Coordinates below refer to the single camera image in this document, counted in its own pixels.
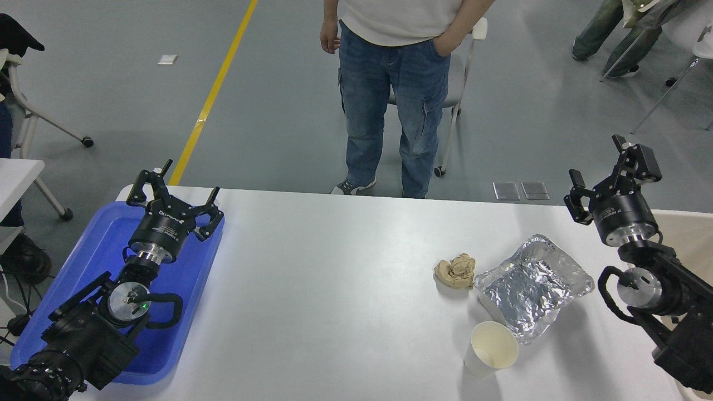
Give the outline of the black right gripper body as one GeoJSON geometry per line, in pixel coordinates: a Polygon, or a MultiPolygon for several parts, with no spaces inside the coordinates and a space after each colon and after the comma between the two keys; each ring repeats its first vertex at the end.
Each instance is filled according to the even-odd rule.
{"type": "Polygon", "coordinates": [[[595,188],[590,199],[590,213],[599,239],[607,246],[650,239],[658,233],[653,216],[640,186],[629,189],[595,188]]]}

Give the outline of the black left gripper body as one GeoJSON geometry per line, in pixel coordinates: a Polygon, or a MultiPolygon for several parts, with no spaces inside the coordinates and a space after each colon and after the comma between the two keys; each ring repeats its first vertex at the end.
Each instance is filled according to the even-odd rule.
{"type": "Polygon", "coordinates": [[[190,231],[196,227],[188,220],[189,203],[182,200],[151,200],[145,214],[132,234],[129,248],[136,254],[160,248],[162,262],[175,262],[190,231]]]}

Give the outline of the person's right hand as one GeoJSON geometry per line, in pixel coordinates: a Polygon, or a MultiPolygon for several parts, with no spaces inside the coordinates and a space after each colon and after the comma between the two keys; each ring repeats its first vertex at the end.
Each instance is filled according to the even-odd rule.
{"type": "Polygon", "coordinates": [[[319,43],[321,50],[328,54],[336,54],[340,47],[341,39],[339,37],[339,24],[336,18],[327,18],[323,20],[321,30],[319,31],[319,43]]]}

